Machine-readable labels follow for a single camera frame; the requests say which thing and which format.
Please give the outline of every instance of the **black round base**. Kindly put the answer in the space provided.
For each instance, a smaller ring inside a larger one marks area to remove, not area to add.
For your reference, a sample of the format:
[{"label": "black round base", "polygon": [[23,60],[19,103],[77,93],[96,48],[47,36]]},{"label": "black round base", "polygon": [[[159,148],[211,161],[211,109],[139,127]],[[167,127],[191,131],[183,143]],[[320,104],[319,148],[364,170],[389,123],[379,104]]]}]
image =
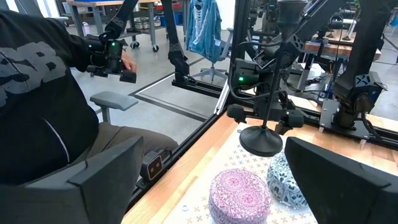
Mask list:
[{"label": "black round base", "polygon": [[244,129],[239,142],[247,152],[261,157],[272,157],[283,148],[282,138],[275,131],[261,126]]}]

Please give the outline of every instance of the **man's hand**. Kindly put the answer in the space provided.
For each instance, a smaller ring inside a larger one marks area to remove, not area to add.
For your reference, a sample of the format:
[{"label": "man's hand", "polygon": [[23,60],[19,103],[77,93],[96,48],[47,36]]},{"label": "man's hand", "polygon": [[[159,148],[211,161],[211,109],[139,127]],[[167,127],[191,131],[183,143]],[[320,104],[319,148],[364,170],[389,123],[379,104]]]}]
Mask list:
[{"label": "man's hand", "polygon": [[137,64],[131,59],[129,54],[125,51],[122,52],[123,65],[127,70],[137,73]]}]

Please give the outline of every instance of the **blue patterned cylinder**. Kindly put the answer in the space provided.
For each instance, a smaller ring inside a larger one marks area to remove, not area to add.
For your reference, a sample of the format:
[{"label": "blue patterned cylinder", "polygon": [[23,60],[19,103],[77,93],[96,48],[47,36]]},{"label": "blue patterned cylinder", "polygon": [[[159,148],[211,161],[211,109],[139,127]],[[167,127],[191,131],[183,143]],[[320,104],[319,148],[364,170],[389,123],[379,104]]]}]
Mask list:
[{"label": "blue patterned cylinder", "polygon": [[281,203],[294,209],[308,206],[293,178],[285,152],[282,151],[272,158],[268,168],[267,185],[271,194]]}]

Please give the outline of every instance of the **gray floor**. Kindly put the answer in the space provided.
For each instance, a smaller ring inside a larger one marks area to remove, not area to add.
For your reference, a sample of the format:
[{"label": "gray floor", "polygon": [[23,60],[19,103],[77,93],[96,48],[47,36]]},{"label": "gray floor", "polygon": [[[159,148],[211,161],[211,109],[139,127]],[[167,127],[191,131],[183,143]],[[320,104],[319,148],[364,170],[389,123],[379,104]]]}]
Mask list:
[{"label": "gray floor", "polygon": [[[260,20],[258,20],[256,27],[261,27]],[[90,29],[91,33],[95,34],[95,28],[91,26]],[[71,34],[76,34],[73,26],[69,27],[68,31]],[[177,31],[180,41],[183,43],[182,27],[178,26]],[[224,40],[227,36],[228,32],[223,32]],[[398,35],[394,33],[394,36],[388,35],[388,38],[398,45]],[[142,99],[139,100],[138,105],[125,112],[112,110],[111,120],[116,125],[134,126],[164,133],[181,143],[201,125],[205,118],[212,114],[217,99],[171,85],[174,78],[172,75],[174,67],[167,59],[169,42],[165,37],[165,29],[156,30],[156,41],[160,47],[157,53],[152,51],[149,35],[138,35],[137,40],[140,47],[131,51],[132,58],[138,64],[136,84],[119,82],[118,77],[91,78],[88,73],[81,73],[77,70],[73,71],[73,75],[87,99],[90,98],[90,95],[105,90],[128,95],[157,80],[162,80],[158,84],[137,93],[137,96]],[[382,50],[381,59],[377,63],[373,63],[371,68],[372,71],[379,73],[383,83],[388,86],[388,91],[380,96],[372,114],[396,120],[398,120],[398,113],[396,113],[398,106],[398,101],[396,101],[396,98],[398,98],[397,55],[398,51],[389,43],[386,43]],[[201,68],[208,68],[211,65],[200,55],[186,52],[186,56],[190,59],[190,63],[194,62],[190,67],[192,75],[200,72]],[[229,59],[218,62],[215,67],[228,69]],[[205,77],[202,81],[209,82],[210,79]],[[224,80],[216,77],[213,83],[222,86]],[[89,104],[95,110],[99,109],[91,102]]]}]

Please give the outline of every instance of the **gray logo print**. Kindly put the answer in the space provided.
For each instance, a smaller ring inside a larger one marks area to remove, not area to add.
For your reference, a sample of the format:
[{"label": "gray logo print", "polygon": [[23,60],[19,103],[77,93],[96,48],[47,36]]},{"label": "gray logo print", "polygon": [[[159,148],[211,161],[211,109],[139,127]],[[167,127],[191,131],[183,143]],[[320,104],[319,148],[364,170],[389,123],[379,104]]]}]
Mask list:
[{"label": "gray logo print", "polygon": [[7,103],[7,93],[28,93],[42,81],[64,77],[66,69],[54,49],[44,42],[0,48],[0,108]]}]

